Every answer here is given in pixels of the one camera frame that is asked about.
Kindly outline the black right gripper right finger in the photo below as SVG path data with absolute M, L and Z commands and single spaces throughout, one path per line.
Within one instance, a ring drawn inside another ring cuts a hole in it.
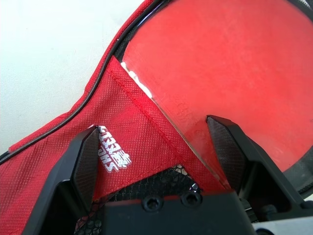
M 213 147 L 226 179 L 254 211 L 273 206 L 277 211 L 305 208 L 305 201 L 266 151 L 234 122 L 206 118 Z

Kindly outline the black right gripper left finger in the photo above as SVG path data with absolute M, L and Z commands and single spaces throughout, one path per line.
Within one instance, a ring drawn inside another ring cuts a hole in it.
M 86 216 L 98 171 L 99 131 L 96 126 L 75 136 L 50 171 L 23 230 L 25 235 L 72 235 Z

